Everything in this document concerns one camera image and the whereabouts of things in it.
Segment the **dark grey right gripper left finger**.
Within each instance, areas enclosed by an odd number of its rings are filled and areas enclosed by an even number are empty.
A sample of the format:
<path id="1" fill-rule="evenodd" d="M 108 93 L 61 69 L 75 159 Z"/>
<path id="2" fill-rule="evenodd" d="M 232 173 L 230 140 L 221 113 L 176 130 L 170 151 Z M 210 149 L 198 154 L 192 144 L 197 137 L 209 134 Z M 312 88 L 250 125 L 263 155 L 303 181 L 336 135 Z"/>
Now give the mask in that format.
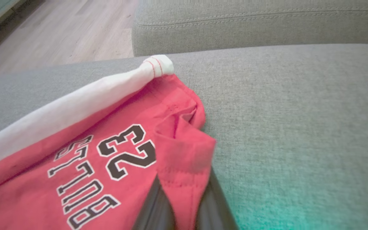
<path id="1" fill-rule="evenodd" d="M 175 216 L 158 176 L 155 176 L 132 229 L 175 230 Z"/>

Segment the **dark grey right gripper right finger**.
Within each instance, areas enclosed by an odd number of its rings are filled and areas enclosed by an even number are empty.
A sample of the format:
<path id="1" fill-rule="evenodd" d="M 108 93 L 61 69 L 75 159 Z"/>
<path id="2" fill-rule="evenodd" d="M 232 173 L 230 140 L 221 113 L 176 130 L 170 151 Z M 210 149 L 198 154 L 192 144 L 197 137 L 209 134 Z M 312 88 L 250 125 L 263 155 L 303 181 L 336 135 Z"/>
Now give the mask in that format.
<path id="1" fill-rule="evenodd" d="M 238 230 L 213 168 L 198 207 L 195 224 L 196 230 Z"/>

